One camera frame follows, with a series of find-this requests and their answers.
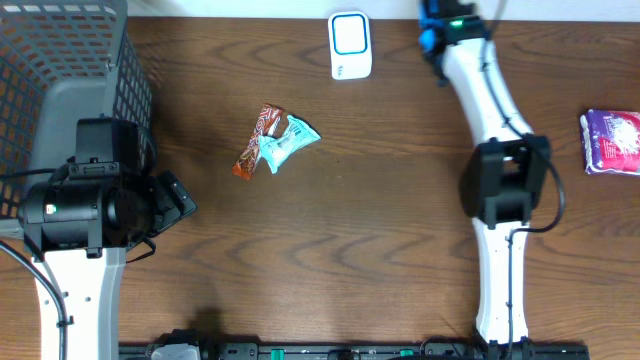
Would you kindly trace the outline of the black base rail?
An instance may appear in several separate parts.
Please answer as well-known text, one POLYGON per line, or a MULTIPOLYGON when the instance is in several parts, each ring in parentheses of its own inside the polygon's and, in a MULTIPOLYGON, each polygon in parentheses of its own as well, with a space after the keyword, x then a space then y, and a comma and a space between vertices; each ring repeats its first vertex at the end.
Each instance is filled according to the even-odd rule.
POLYGON ((432 336, 418 343, 262 343, 255 339, 212 338, 195 331, 174 330, 149 344, 124 343, 119 360, 384 360, 384 359, 530 359, 589 360, 579 343, 533 342, 511 346, 432 336))

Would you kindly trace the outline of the red purple sanitary pad pack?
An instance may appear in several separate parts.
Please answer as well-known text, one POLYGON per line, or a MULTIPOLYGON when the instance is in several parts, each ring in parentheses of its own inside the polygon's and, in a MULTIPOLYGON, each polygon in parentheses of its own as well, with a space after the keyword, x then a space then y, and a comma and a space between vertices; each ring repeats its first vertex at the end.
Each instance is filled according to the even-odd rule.
POLYGON ((587 174, 639 175, 639 113, 590 109, 580 117, 587 174))

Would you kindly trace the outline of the red Top chocolate bar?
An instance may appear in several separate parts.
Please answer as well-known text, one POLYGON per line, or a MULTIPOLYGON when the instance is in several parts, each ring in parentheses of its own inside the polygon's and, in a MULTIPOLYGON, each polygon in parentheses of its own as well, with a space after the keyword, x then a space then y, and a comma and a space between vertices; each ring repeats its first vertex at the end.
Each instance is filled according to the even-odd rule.
POLYGON ((262 106, 249 143, 232 167, 235 176, 245 180, 251 179, 261 159, 259 140, 262 136, 272 136, 275 133, 283 113, 284 110, 278 106, 262 106))

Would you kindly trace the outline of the dark grey plastic basket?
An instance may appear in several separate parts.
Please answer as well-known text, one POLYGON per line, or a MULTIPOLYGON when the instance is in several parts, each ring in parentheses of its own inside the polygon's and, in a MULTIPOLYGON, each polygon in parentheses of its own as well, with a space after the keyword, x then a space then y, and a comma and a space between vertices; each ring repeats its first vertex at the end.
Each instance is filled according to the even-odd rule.
POLYGON ((1 234, 22 235, 28 189, 75 153, 80 119, 151 125, 125 0, 1 3, 1 234))

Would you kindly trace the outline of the white barcode scanner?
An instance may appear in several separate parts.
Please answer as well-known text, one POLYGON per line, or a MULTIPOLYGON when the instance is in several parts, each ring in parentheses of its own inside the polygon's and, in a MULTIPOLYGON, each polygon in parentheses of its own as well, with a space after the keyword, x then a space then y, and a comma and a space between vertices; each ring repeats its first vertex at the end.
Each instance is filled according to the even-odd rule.
POLYGON ((329 17, 327 26, 332 78, 367 78, 373 65, 368 16, 361 11, 337 12, 329 17))

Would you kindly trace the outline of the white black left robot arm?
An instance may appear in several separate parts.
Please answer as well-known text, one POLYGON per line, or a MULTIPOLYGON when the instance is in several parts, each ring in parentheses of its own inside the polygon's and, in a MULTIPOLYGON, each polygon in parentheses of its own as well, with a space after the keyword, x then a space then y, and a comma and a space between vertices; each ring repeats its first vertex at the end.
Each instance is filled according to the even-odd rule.
POLYGON ((151 173, 148 129, 113 118, 82 119, 75 153, 32 185, 18 210, 36 278, 44 359, 116 359, 128 251, 194 213, 176 176, 151 173))

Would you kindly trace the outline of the teal green wipes pack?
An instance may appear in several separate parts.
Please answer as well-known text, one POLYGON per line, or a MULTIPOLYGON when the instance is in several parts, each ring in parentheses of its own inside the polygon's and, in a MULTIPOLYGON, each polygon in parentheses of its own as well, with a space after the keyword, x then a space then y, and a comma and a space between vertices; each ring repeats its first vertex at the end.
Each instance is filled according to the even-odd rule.
POLYGON ((261 157, 264 158, 272 174, 297 150, 321 139, 320 134, 306 121, 293 115, 287 116, 288 126, 279 138, 259 137, 261 157))

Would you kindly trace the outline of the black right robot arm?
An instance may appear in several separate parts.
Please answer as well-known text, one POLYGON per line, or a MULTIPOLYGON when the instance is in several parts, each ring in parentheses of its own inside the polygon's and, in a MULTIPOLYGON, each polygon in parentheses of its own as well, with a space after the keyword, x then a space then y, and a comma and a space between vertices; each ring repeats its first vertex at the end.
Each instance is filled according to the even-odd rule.
POLYGON ((423 0, 419 44, 439 80, 453 87, 474 151, 459 183, 478 242, 477 334, 489 354, 520 354, 529 331, 524 264, 531 217, 550 160, 550 144, 520 114, 497 59, 493 28, 471 3, 423 0))

